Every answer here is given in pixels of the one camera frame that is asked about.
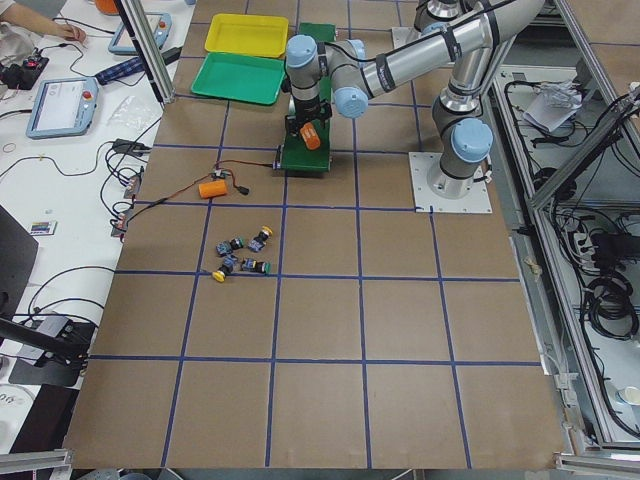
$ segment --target brown tile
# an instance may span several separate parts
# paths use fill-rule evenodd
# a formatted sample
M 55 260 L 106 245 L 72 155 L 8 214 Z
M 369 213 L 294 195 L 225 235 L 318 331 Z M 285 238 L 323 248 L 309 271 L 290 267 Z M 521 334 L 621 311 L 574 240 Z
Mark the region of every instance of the brown tile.
M 538 367 L 459 367 L 474 468 L 553 468 L 563 449 L 549 379 Z
M 353 120 L 343 117 L 334 109 L 329 136 L 331 149 L 353 150 L 353 128 Z
M 278 358 L 360 359 L 357 280 L 282 280 Z
M 300 23 L 330 23 L 338 28 L 349 27 L 347 0 L 323 0 L 322 7 L 314 0 L 300 1 Z
M 279 364 L 272 467 L 366 467 L 362 367 Z
M 288 104 L 289 95 L 284 94 L 271 106 L 231 102 L 224 145 L 276 148 L 284 141 Z
M 225 160 L 239 160 L 273 164 L 275 151 L 263 150 L 223 150 L 220 159 L 222 168 L 233 170 L 238 185 L 251 190 L 249 195 L 241 195 L 234 190 L 229 180 L 229 195 L 217 197 L 213 203 L 224 205 L 227 203 L 252 204 L 252 205 L 281 205 L 284 195 L 284 173 L 276 172 L 273 168 L 257 165 L 244 165 Z
M 499 213 L 435 214 L 442 274 L 518 278 L 508 232 Z
M 269 364 L 187 362 L 167 466 L 263 467 L 268 399 Z
M 449 84 L 452 71 L 451 68 L 447 67 L 436 68 L 416 78 L 413 81 L 416 92 L 416 103 L 418 105 L 432 107 L 442 89 Z
M 447 282 L 445 292 L 457 360 L 540 360 L 519 283 Z
M 366 58 L 375 58 L 375 56 L 380 53 L 386 53 L 393 50 L 393 39 L 391 38 L 389 31 L 353 30 L 351 36 L 364 42 Z M 404 85 L 400 85 L 389 93 L 385 93 L 384 95 L 369 100 L 369 103 L 413 105 L 411 84 L 405 83 Z
M 173 85 L 176 87 L 176 94 L 194 95 L 191 92 L 191 85 L 198 76 L 203 62 L 203 58 L 181 58 L 178 61 L 178 68 L 175 76 L 173 77 Z
M 374 468 L 466 468 L 451 367 L 370 365 L 367 392 Z
M 138 194 L 138 200 L 154 201 L 191 185 L 196 179 L 213 170 L 217 158 L 217 150 L 155 148 L 142 178 L 142 188 Z M 188 188 L 172 200 L 176 202 L 201 202 L 203 204 L 209 201 L 200 197 L 197 186 Z
M 290 208 L 284 273 L 357 275 L 355 212 Z
M 420 151 L 442 152 L 444 146 L 442 145 L 436 124 L 431 117 L 431 109 L 418 108 L 418 119 L 420 120 L 420 141 L 422 142 Z
M 435 277 L 433 234 L 426 215 L 360 212 L 364 275 Z
M 280 254 L 280 229 L 282 224 L 282 209 L 280 208 L 243 208 L 215 206 L 211 212 L 209 220 L 209 230 L 207 232 L 207 244 L 205 246 L 202 268 L 207 271 L 215 271 L 220 267 L 221 260 L 216 253 L 216 245 L 222 241 L 229 241 L 232 238 L 241 237 L 245 244 L 255 237 L 263 225 L 271 228 L 271 236 L 262 249 L 254 253 L 248 248 L 238 250 L 238 257 L 255 258 L 261 262 L 271 263 L 271 272 L 278 271 L 278 256 Z M 228 277 L 224 282 L 240 283 L 244 280 L 241 277 Z
M 609 0 L 606 9 L 596 0 L 568 0 L 567 3 L 589 43 L 640 43 L 636 2 Z
M 358 154 L 360 206 L 414 208 L 407 155 Z
M 356 138 L 358 150 L 415 152 L 419 144 L 414 109 L 372 105 L 356 120 Z
M 210 277 L 200 278 L 188 355 L 269 358 L 275 299 L 275 278 L 237 277 L 224 284 Z
M 395 2 L 351 0 L 351 28 L 375 28 L 391 30 L 400 25 Z
M 141 213 L 129 224 L 118 269 L 195 271 L 206 215 L 205 207 L 179 205 Z
M 205 57 L 207 55 L 207 51 L 204 49 L 204 43 L 209 33 L 209 26 L 209 23 L 192 23 L 189 25 L 189 32 L 182 47 L 181 55 L 183 57 Z
M 177 97 L 165 107 L 155 143 L 218 146 L 226 110 L 225 101 Z
M 400 10 L 400 25 L 403 27 L 413 27 L 416 19 L 416 7 L 418 2 L 397 2 Z
M 609 81 L 618 96 L 629 92 L 629 84 L 640 78 L 640 66 L 630 62 L 630 58 L 638 58 L 640 45 L 592 45 L 598 61 L 602 64 Z
M 74 468 L 157 468 L 178 362 L 91 360 L 64 448 Z
M 356 204 L 353 155 L 331 155 L 331 170 L 322 175 L 289 176 L 287 204 L 349 206 Z
M 113 277 L 94 354 L 180 355 L 194 277 Z
M 213 16 L 218 13 L 243 14 L 246 2 L 238 0 L 216 0 L 215 2 L 199 2 L 196 4 L 191 22 L 211 23 Z
M 365 281 L 367 358 L 449 360 L 437 282 Z
M 290 25 L 295 25 L 298 13 L 297 0 L 249 0 L 249 15 L 274 15 L 286 17 Z

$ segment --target tablet screen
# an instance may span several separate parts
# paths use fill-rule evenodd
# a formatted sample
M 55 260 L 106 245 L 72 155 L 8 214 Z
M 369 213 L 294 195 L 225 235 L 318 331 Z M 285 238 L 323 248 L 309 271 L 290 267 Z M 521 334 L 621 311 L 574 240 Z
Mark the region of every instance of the tablet screen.
M 147 21 L 149 22 L 149 27 L 151 27 L 151 32 L 154 33 L 156 28 L 158 28 L 158 23 L 162 15 L 147 15 Z M 127 32 L 126 28 L 122 29 L 122 34 L 118 38 L 115 43 L 117 47 L 133 47 L 133 42 L 131 42 L 131 37 L 129 36 L 129 32 Z
M 60 130 L 74 127 L 83 91 L 84 80 L 47 84 L 33 129 Z

